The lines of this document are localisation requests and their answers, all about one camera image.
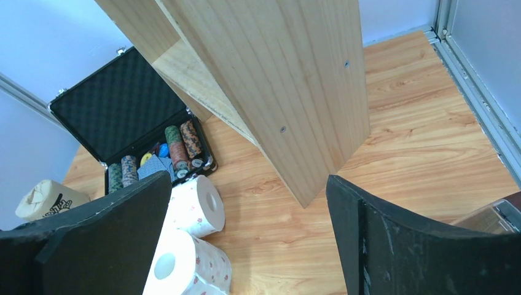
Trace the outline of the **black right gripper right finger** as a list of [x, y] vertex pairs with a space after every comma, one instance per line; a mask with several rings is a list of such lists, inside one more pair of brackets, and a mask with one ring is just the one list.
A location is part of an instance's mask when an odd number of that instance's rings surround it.
[[330, 175], [326, 198], [348, 294], [519, 294], [520, 235], [419, 215]]

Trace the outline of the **floral toilet roll two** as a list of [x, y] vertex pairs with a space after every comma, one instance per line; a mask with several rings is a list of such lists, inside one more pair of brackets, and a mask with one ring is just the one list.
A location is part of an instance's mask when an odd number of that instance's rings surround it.
[[184, 230], [163, 230], [143, 294], [229, 294], [231, 279], [223, 250]]

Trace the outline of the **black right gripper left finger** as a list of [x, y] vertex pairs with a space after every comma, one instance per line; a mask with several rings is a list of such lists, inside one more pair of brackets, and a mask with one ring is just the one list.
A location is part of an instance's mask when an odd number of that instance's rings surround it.
[[157, 172], [1, 232], [1, 293], [141, 294], [171, 188], [169, 174]]

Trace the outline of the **floral toilet roll one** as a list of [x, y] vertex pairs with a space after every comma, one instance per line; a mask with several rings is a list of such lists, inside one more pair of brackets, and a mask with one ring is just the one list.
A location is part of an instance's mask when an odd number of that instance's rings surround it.
[[223, 230], [224, 204], [209, 178], [200, 175], [172, 188], [163, 226], [198, 238]]

